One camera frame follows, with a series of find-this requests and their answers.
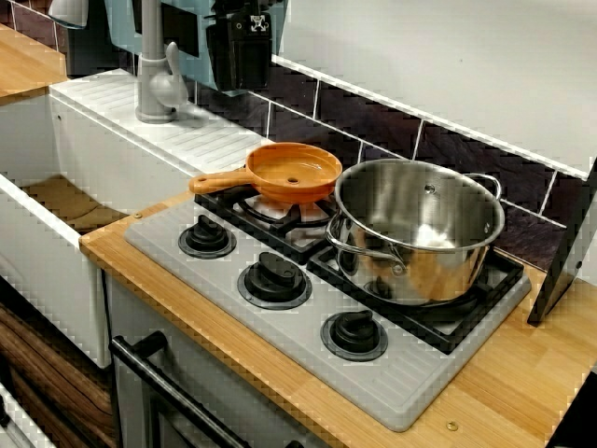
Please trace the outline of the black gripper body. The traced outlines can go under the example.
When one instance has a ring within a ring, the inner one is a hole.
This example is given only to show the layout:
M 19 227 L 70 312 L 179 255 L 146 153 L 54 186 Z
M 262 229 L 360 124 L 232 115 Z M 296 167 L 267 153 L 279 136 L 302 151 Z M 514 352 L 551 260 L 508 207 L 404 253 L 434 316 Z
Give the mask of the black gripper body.
M 214 1 L 211 10 L 212 14 L 205 17 L 209 26 L 219 21 L 230 19 L 234 14 L 247 16 L 251 29 L 266 29 L 271 26 L 270 14 L 268 11 L 278 4 L 287 6 L 287 2 L 279 1 L 243 1 L 243 0 L 221 0 Z

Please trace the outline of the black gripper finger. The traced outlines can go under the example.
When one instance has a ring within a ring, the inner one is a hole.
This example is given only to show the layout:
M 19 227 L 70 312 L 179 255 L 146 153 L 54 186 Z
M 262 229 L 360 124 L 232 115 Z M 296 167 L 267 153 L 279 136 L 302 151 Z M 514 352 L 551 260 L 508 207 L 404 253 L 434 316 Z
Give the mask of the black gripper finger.
M 237 13 L 231 19 L 234 90 L 263 89 L 269 82 L 271 16 Z
M 216 22 L 207 27 L 207 46 L 217 88 L 231 90 L 233 84 L 229 58 L 229 35 L 228 26 L 224 22 Z

